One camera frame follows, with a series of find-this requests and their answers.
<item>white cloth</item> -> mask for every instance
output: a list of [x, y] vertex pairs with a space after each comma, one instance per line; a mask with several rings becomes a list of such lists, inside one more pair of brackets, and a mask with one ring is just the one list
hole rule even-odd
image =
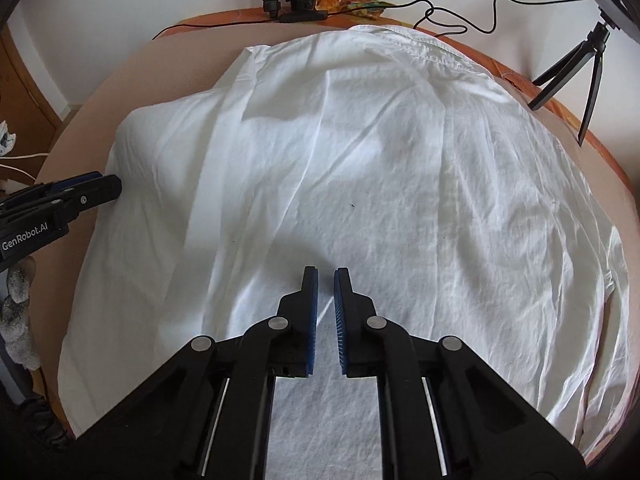
[[359, 26], [249, 48], [212, 90], [134, 111], [108, 172], [123, 192], [60, 359], [75, 431], [192, 337], [272, 316], [307, 265], [316, 371], [278, 380], [270, 478], [380, 476], [375, 381], [340, 375], [337, 267], [411, 334], [460, 336], [583, 452], [608, 431], [627, 381], [618, 232], [558, 140], [442, 42]]

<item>gray furry object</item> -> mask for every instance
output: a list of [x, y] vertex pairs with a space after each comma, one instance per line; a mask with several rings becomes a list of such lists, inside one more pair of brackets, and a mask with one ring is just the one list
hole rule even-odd
[[9, 357], [29, 370], [40, 368], [29, 330], [29, 290], [35, 277], [35, 261], [28, 256], [11, 266], [6, 277], [9, 295], [0, 308], [0, 335]]

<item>tripod leg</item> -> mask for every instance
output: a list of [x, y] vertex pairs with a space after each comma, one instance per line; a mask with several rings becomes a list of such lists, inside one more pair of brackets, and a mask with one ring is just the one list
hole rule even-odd
[[538, 76], [533, 81], [535, 86], [542, 86], [547, 81], [551, 81], [555, 78], [562, 68], [569, 62], [569, 60], [575, 55], [576, 52], [580, 49], [582, 44], [577, 45], [571, 52], [569, 52], [566, 56], [564, 56], [560, 61], [558, 61], [555, 65], [553, 65], [549, 70], [547, 70], [543, 75]]
[[602, 80], [602, 53], [593, 60], [593, 76], [591, 77], [591, 88], [589, 90], [589, 99], [587, 100], [587, 108], [584, 111], [584, 117], [582, 118], [582, 125], [580, 126], [580, 133], [578, 133], [578, 144], [581, 146], [584, 142], [584, 137], [587, 135], [587, 129], [591, 122], [591, 116], [593, 115], [593, 109], [596, 105], [596, 99], [598, 98], [598, 90], [600, 89], [600, 81]]
[[580, 72], [580, 69], [595, 56], [596, 52], [593, 46], [587, 41], [583, 42], [578, 50], [574, 53], [572, 58], [567, 61], [565, 66], [562, 67], [558, 75], [554, 80], [549, 83], [542, 92], [529, 103], [529, 108], [532, 110], [539, 110], [542, 106], [549, 101], [564, 85], [567, 84], [569, 79]]

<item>tripod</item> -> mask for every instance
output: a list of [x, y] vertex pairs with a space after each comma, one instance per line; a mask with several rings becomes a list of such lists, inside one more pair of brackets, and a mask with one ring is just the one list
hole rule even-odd
[[598, 90], [600, 89], [600, 81], [602, 79], [602, 56], [610, 35], [607, 25], [616, 27], [611, 24], [610, 19], [606, 14], [604, 14], [604, 12], [602, 13], [602, 17], [605, 23], [598, 22], [585, 41], [576, 46], [571, 52], [533, 82], [534, 85], [541, 86], [547, 81], [551, 81], [551, 83], [549, 83], [549, 85], [547, 85], [542, 92], [540, 92], [540, 94], [529, 103], [529, 108], [532, 110], [539, 110], [542, 108], [543, 105], [545, 105], [545, 103], [556, 94], [556, 92], [567, 84], [569, 79], [580, 72], [580, 69], [588, 62], [588, 60], [594, 57], [593, 76], [591, 77], [589, 98], [587, 100], [587, 107], [584, 111], [584, 117], [582, 118], [580, 132], [578, 133], [578, 144], [580, 146], [584, 142], [584, 137], [587, 134], [589, 122], [593, 115], [593, 109], [596, 105]]

